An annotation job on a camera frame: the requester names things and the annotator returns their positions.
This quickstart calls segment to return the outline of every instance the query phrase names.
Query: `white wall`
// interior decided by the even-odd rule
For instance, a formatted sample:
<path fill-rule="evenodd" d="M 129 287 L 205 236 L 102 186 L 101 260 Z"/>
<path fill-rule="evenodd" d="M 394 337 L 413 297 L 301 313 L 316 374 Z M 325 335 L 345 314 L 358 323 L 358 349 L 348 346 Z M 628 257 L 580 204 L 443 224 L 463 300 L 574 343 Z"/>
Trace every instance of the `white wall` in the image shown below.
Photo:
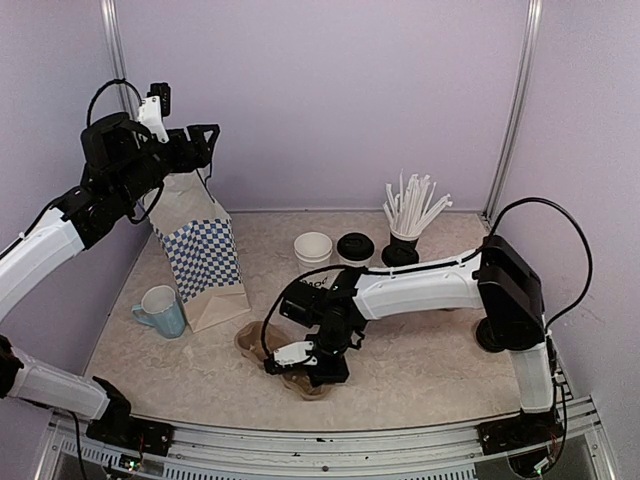
<path fill-rule="evenodd" d="M 522 129 L 501 203 L 554 199 L 582 224 L 591 291 L 554 328 L 579 395 L 592 394 L 625 480 L 640 470 L 640 3 L 547 0 Z M 502 233 L 541 275 L 548 314 L 585 278 L 580 241 L 527 206 Z"/>
<path fill-rule="evenodd" d="M 2 249 L 80 180 L 86 108 L 111 78 L 99 2 L 0 1 L 0 65 Z M 115 96 L 107 94 L 95 118 L 115 108 Z M 0 334 L 37 358 L 82 373 L 149 232 L 124 222 L 42 282 L 2 322 Z M 33 478 L 49 416 L 0 400 L 0 478 Z"/>
<path fill-rule="evenodd" d="M 424 172 L 480 211 L 527 1 L 119 2 L 127 70 L 173 88 L 169 125 L 215 121 L 229 209 L 378 208 Z"/>

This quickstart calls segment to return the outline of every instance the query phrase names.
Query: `light blue mug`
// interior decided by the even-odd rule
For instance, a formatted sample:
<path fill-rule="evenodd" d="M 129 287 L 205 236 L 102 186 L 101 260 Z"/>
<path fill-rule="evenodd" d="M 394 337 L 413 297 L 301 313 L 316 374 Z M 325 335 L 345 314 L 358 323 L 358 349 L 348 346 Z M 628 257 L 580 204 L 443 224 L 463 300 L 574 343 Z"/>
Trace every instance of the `light blue mug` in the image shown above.
<path fill-rule="evenodd" d="M 153 287 L 145 293 L 131 313 L 138 322 L 155 328 L 165 338 L 178 338 L 187 326 L 180 300 L 168 285 Z"/>

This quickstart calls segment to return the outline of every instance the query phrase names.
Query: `marble-patterned surface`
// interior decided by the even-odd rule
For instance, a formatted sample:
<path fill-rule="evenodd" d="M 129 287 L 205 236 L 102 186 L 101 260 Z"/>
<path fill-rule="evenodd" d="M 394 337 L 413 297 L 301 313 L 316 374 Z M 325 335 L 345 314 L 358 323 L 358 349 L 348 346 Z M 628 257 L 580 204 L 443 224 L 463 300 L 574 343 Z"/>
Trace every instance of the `marble-patterned surface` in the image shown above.
<path fill-rule="evenodd" d="M 351 376 L 321 401 L 306 402 L 243 358 L 233 337 L 262 320 L 280 290 L 297 275 L 293 240 L 318 230 L 334 240 L 350 231 L 376 244 L 373 264 L 388 243 L 381 213 L 236 214 L 233 228 L 253 311 L 193 334 L 165 340 L 136 323 L 131 305 L 172 275 L 151 237 L 96 347 L 88 373 L 113 382 L 136 414 L 215 426 L 274 430 L 369 430 L 469 420 L 517 410 L 518 390 L 507 354 L 474 343 L 482 311 L 431 311 L 367 326 Z M 418 250 L 433 260 L 476 247 L 485 231 L 475 215 L 443 214 L 423 233 Z M 276 315 L 292 339 L 306 330 Z"/>

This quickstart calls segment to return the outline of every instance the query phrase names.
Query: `blue and white checkered pattern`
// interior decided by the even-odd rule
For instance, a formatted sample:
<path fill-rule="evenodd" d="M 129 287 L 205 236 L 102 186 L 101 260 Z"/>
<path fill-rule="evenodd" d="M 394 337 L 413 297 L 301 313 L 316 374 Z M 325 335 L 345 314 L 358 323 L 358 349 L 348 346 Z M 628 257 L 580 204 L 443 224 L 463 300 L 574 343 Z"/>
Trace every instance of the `blue and white checkered pattern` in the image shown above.
<path fill-rule="evenodd" d="M 242 283 L 230 220 L 193 221 L 168 235 L 158 229 L 155 233 L 171 263 L 183 302 L 207 288 Z"/>

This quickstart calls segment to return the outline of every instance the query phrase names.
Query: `vertical metal pole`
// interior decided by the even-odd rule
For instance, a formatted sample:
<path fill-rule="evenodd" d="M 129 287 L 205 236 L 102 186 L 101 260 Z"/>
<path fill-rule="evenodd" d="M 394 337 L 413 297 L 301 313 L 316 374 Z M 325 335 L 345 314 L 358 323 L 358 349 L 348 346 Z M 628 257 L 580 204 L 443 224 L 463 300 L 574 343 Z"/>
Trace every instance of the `vertical metal pole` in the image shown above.
<path fill-rule="evenodd" d="M 496 174 L 491 185 L 489 198 L 484 208 L 484 216 L 491 223 L 493 216 L 498 207 L 500 194 L 504 188 L 504 184 L 511 164 L 513 148 L 518 136 L 520 128 L 520 119 L 524 111 L 524 103 L 527 96 L 527 87 L 529 86 L 529 78 L 533 67 L 533 57 L 538 41 L 538 28 L 540 26 L 540 15 L 542 13 L 542 0 L 529 0 L 529 13 L 527 16 L 527 25 L 525 27 L 524 42 L 522 45 L 522 53 L 520 55 L 520 66 L 518 68 L 518 77 L 516 81 L 516 90 L 511 104 L 509 113 L 509 123 L 502 142 L 502 150 L 500 152 L 500 160 Z"/>
<path fill-rule="evenodd" d="M 127 69 L 124 64 L 124 53 L 120 30 L 118 29 L 118 13 L 115 0 L 100 0 L 102 7 L 102 22 L 107 39 L 107 48 L 111 60 L 111 69 L 114 78 L 127 78 Z M 124 85 L 117 85 L 120 108 L 135 118 L 137 108 L 129 96 L 129 90 Z"/>

